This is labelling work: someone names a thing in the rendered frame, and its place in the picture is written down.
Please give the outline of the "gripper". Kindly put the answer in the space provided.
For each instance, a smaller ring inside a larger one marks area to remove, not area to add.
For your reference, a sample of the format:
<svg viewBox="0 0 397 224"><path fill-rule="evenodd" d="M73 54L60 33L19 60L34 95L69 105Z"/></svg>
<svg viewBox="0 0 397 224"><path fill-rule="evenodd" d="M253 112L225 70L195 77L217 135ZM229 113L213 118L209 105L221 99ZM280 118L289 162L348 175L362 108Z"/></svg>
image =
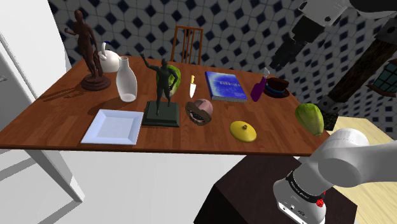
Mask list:
<svg viewBox="0 0 397 224"><path fill-rule="evenodd" d="M288 62L295 59L306 43L312 43L323 31L324 26L306 16L302 16L292 29L294 36L282 43L272 57L269 66L272 69L276 69L278 66L284 67Z"/></svg>

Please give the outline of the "brown hat with blue band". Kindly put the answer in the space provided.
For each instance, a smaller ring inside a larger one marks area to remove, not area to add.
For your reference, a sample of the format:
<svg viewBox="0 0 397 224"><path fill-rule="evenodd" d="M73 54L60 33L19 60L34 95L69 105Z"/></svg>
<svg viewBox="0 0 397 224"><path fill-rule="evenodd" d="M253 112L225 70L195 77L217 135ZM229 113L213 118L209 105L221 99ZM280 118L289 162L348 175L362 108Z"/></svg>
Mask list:
<svg viewBox="0 0 397 224"><path fill-rule="evenodd" d="M288 85L289 82L286 80L276 77L267 78L263 93L273 98L285 98L289 96Z"/></svg>

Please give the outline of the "purple spray bottle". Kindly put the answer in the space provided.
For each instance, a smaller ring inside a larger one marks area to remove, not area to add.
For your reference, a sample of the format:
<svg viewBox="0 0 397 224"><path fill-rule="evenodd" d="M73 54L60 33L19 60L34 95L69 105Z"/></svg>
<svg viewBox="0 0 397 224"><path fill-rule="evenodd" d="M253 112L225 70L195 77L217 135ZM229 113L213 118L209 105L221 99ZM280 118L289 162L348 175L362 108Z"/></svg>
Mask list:
<svg viewBox="0 0 397 224"><path fill-rule="evenodd" d="M263 76L259 83L256 83L250 93L250 96L254 102L257 102L261 97L263 90L265 89L265 85L267 82L267 76L270 74L270 71L265 67L263 71Z"/></svg>

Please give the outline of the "green oblong papaya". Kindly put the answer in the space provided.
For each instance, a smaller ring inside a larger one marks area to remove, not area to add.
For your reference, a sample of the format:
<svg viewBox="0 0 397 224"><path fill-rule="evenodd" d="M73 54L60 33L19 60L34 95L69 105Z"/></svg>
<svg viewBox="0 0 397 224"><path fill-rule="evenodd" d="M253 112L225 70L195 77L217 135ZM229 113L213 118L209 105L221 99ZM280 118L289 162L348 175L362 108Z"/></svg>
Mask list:
<svg viewBox="0 0 397 224"><path fill-rule="evenodd" d="M313 136L318 137L323 133L323 115L315 104L300 104L295 109L295 116L303 128Z"/></svg>

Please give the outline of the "blue book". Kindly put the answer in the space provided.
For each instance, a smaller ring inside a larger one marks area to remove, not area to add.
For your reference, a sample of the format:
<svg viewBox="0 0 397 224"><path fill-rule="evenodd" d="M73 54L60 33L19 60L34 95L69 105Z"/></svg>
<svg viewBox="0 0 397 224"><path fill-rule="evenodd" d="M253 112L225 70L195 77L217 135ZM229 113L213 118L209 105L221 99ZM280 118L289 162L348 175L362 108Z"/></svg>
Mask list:
<svg viewBox="0 0 397 224"><path fill-rule="evenodd" d="M212 100L247 102L247 96L234 74L206 71L205 77Z"/></svg>

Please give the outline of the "yellow lid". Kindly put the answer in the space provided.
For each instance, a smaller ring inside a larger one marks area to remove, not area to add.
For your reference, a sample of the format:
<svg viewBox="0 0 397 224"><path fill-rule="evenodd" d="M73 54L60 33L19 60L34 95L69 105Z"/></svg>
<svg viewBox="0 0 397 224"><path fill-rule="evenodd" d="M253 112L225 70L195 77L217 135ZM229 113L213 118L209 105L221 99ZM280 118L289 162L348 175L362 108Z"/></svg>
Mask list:
<svg viewBox="0 0 397 224"><path fill-rule="evenodd" d="M253 142L256 137L255 129L248 123L243 121L234 121L229 127L231 135L243 143Z"/></svg>

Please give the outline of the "brown wooden chair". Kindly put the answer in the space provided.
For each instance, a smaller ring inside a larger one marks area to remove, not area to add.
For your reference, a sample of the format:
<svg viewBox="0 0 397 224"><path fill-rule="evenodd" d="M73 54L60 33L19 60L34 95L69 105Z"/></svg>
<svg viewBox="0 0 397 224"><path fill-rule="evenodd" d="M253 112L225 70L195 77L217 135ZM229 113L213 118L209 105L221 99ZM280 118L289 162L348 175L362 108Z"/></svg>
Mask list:
<svg viewBox="0 0 397 224"><path fill-rule="evenodd" d="M199 32L198 39L198 61L197 64L201 64L202 60L202 40L204 36L204 29L199 27L190 27L185 25L176 25L174 29L174 37L172 40L172 50L171 50L171 59L174 60L174 53L176 49L176 41L178 40L178 30L183 30L183 49L182 49L182 58L181 63L190 64L192 62L192 49L194 45L195 33Z"/></svg>

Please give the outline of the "dark green human figure statue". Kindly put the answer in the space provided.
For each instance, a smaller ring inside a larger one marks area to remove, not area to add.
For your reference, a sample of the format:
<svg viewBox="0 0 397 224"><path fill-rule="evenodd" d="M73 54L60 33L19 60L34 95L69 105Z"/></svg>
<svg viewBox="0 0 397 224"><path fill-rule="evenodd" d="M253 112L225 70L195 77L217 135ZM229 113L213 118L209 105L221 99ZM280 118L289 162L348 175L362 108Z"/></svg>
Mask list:
<svg viewBox="0 0 397 224"><path fill-rule="evenodd" d="M179 104L171 102L171 90L180 80L177 73L168 66L166 59L162 59L159 67L150 65L143 53L140 56L146 67L157 74L157 99L147 102L142 125L179 127Z"/></svg>

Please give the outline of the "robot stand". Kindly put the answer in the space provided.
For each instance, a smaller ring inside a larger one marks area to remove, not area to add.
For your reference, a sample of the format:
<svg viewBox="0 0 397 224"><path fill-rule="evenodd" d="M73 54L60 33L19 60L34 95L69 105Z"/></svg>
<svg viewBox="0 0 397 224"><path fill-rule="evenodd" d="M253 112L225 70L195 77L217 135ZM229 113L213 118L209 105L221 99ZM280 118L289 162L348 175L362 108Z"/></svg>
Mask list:
<svg viewBox="0 0 397 224"><path fill-rule="evenodd" d="M278 207L273 185L290 172L298 186L324 192L325 224L354 224L357 206L320 175L317 164L289 156L248 155L211 188L194 224L297 224Z"/></svg>

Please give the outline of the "clear glass bottle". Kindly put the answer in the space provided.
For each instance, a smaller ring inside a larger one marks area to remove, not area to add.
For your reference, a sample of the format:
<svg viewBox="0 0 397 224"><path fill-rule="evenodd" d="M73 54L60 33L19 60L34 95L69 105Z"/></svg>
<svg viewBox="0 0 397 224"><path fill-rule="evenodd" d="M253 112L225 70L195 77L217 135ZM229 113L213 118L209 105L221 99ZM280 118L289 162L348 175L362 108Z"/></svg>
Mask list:
<svg viewBox="0 0 397 224"><path fill-rule="evenodd" d="M129 58L119 58L120 67L116 75L116 87L123 102L132 102L137 98L137 79L129 66Z"/></svg>

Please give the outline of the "white teapot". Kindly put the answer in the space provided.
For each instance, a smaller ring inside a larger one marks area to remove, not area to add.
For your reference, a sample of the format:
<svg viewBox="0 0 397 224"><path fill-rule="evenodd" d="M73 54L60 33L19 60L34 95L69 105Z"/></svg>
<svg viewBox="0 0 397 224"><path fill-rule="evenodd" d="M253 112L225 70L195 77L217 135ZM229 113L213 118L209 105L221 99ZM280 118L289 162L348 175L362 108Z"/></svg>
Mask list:
<svg viewBox="0 0 397 224"><path fill-rule="evenodd" d="M101 49L98 51L99 61L104 73L115 73L120 68L120 56L111 50L107 50L107 44L110 44L110 42L104 41L102 43Z"/></svg>

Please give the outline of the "white square plate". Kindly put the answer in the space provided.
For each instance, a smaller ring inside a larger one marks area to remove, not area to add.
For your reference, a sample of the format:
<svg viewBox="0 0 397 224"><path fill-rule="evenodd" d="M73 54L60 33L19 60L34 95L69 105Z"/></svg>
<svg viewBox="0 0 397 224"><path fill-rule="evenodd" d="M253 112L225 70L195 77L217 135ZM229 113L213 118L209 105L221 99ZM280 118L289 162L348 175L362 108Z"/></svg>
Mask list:
<svg viewBox="0 0 397 224"><path fill-rule="evenodd" d="M136 145L143 115L138 111L100 109L81 143Z"/></svg>

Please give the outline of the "brown human figure statue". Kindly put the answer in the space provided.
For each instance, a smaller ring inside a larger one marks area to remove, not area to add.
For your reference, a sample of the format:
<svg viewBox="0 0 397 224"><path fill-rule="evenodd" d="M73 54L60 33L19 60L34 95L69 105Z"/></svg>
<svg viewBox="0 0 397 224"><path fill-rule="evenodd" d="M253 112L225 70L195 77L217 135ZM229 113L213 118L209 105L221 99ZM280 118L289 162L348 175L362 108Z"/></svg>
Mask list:
<svg viewBox="0 0 397 224"><path fill-rule="evenodd" d="M76 21L73 24L73 30L64 29L65 33L78 36L78 48L83 60L85 61L89 75L86 75L81 81L81 87L85 90L100 91L108 88L111 81L103 75L103 69L99 62L98 46L92 28L84 22L83 14L80 10L74 11Z"/></svg>

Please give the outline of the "brown wooden table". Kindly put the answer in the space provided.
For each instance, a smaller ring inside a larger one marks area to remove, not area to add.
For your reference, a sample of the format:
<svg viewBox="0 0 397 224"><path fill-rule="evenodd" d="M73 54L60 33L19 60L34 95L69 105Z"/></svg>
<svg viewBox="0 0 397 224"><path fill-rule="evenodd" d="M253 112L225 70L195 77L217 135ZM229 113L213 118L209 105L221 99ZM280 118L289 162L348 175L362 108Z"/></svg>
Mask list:
<svg viewBox="0 0 397 224"><path fill-rule="evenodd" d="M130 57L129 64L137 77L135 101L123 102L115 85L98 92L84 91L80 83L88 70L79 62L0 131L0 140L10 149L29 150L307 156L328 137L327 133L313 136L299 124L295 117L298 101L293 96L274 99L263 95L257 102L213 101L212 120L202 127L184 111L179 127L143 126L136 145L81 143L98 110L143 111L156 98L155 73L139 57ZM234 138L229 130L234 121L250 124L256 139L243 143Z"/></svg>

